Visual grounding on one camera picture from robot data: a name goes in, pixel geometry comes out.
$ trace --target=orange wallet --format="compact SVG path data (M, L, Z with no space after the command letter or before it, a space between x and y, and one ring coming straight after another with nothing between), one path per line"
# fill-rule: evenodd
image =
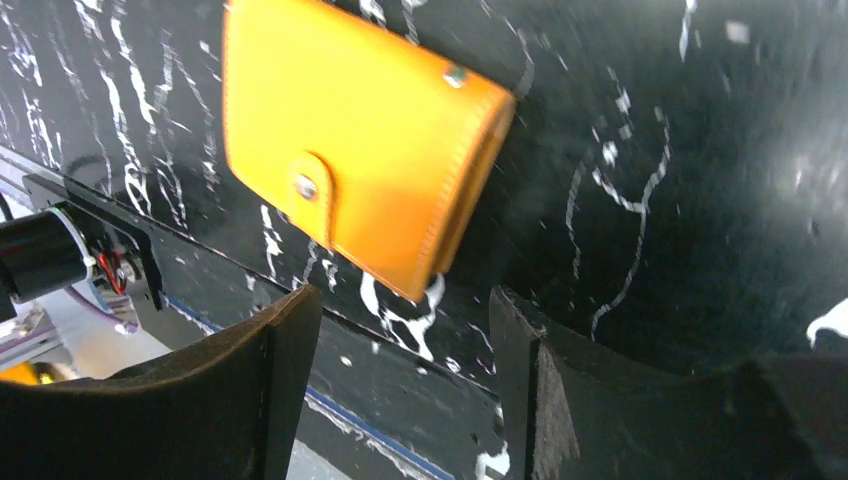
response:
M512 121L506 89L320 0L230 0L233 173L411 301L448 270Z

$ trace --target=black marble table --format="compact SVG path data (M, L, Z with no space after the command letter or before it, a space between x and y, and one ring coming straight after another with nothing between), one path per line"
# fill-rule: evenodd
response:
M454 267L418 305L228 170L222 0L0 0L0 143L237 265L243 300L182 299L211 324L308 282L483 390L498 284L681 375L848 335L848 2L337 3L519 99Z

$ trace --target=metal rivet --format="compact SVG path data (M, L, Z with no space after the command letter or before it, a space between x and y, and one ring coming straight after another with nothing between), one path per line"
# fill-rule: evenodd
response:
M297 176L297 180L294 182L294 188L301 197L309 201L314 200L318 194L318 187L315 186L315 182L306 175Z
M458 65L451 65L445 71L445 74L442 75L442 78L444 78L451 87L462 88L462 86L465 85L465 80L468 78L468 73L464 68Z

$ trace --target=black cylinder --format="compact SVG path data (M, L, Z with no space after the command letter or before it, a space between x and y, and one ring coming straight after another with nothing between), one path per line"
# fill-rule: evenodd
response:
M87 276L80 247L52 211L0 224L0 276L17 303Z

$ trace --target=cable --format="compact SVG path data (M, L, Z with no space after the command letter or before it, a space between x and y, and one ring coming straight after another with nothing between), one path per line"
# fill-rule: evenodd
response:
M115 330L118 333L128 335L138 331L138 323L124 320L123 318L101 310L97 305L91 303L87 298L79 293L74 287L65 287L65 292L90 313L106 320L107 322L115 324Z
M3 218L7 222L11 222L15 219L14 215L12 215L12 209L9 208L9 202L6 201L6 197L0 193L0 210L3 211Z

